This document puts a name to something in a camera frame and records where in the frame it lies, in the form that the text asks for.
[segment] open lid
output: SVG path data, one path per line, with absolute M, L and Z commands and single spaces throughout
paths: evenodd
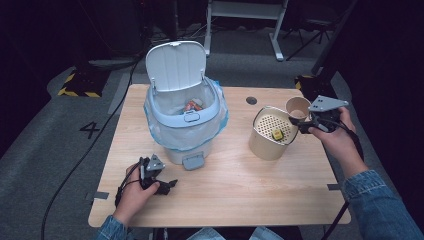
M 146 68 L 150 82 L 158 92 L 190 88 L 202 82 L 206 52 L 194 41 L 165 43 L 147 53 Z

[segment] yellow object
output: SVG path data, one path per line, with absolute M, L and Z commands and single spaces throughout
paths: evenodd
M 280 129 L 272 130 L 272 138 L 275 141 L 281 141 L 284 138 L 284 133 Z

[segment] trash can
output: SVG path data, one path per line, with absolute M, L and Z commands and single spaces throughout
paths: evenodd
M 227 125 L 228 107 L 218 82 L 205 76 L 206 53 L 194 41 L 165 43 L 146 55 L 151 85 L 144 104 L 150 134 L 171 162 L 203 166 L 211 141 Z

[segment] denim jacket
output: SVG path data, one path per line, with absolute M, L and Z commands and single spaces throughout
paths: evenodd
M 369 170 L 352 176 L 344 182 L 343 192 L 355 212 L 364 239 L 424 239 L 403 202 L 377 172 Z M 109 216 L 95 239 L 132 240 L 134 237 L 122 223 Z

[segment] wooden tabletop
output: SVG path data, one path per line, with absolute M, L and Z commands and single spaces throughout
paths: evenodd
M 229 109 L 227 127 L 212 140 L 205 166 L 186 171 L 173 164 L 150 135 L 143 110 L 149 85 L 129 88 L 89 224 L 100 227 L 115 210 L 118 186 L 128 166 L 156 154 L 166 167 L 162 181 L 178 179 L 169 195 L 153 196 L 131 225 L 139 227 L 273 226 L 330 224 L 344 203 L 321 142 L 298 134 L 278 160 L 262 160 L 249 149 L 256 114 L 264 106 L 284 110 L 285 102 L 302 96 L 296 89 L 224 87 Z M 255 97 L 256 105 L 246 102 Z M 345 212 L 340 223 L 349 223 Z

